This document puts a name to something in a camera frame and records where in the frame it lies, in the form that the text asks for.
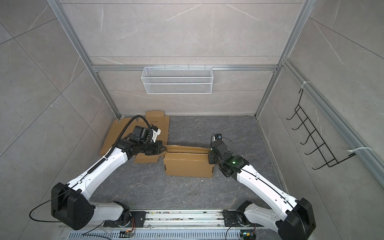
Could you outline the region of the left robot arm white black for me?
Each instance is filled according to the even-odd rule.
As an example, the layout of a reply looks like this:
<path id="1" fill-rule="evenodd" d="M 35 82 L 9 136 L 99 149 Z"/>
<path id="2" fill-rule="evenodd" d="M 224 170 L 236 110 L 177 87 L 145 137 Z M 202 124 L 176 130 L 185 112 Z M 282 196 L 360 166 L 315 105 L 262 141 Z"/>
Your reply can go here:
<path id="1" fill-rule="evenodd" d="M 166 151 L 158 135 L 161 130 L 135 126 L 132 133 L 120 137 L 110 150 L 88 170 L 67 184 L 58 183 L 51 191 L 51 215 L 73 230 L 80 230 L 89 223 L 110 221 L 119 227 L 130 223 L 130 208 L 118 201 L 92 203 L 90 198 L 98 186 L 119 166 L 137 154 L 156 156 Z"/>

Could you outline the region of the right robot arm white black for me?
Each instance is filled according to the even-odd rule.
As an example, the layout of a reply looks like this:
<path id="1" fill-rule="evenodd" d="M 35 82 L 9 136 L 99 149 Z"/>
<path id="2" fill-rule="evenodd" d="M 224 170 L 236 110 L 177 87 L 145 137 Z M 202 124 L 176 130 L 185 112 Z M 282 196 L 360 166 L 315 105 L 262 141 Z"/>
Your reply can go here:
<path id="1" fill-rule="evenodd" d="M 237 208 L 239 224 L 261 225 L 283 240 L 307 240 L 316 229 L 312 204 L 305 198 L 296 199 L 264 178 L 249 161 L 228 149 L 221 134 L 211 137 L 209 163 L 218 165 L 225 177 L 248 187 L 269 206 L 265 209 L 251 201 L 243 202 Z"/>

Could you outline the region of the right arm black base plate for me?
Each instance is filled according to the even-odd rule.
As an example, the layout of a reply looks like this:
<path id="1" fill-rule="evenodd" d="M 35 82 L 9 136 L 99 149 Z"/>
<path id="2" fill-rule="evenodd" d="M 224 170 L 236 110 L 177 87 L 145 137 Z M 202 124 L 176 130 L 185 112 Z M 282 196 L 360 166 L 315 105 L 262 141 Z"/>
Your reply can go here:
<path id="1" fill-rule="evenodd" d="M 224 218 L 225 227 L 240 227 L 241 224 L 237 217 L 236 211 L 223 210 L 222 215 Z"/>

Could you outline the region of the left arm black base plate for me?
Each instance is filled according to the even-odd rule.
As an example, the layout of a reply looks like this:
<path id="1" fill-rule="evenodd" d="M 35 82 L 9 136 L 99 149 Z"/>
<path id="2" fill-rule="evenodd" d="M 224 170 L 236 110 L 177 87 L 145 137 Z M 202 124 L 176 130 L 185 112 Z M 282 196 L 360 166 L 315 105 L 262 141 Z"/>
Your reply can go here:
<path id="1" fill-rule="evenodd" d="M 105 221 L 104 227 L 111 228 L 142 228 L 146 219 L 145 211 L 124 211 L 116 221 Z"/>

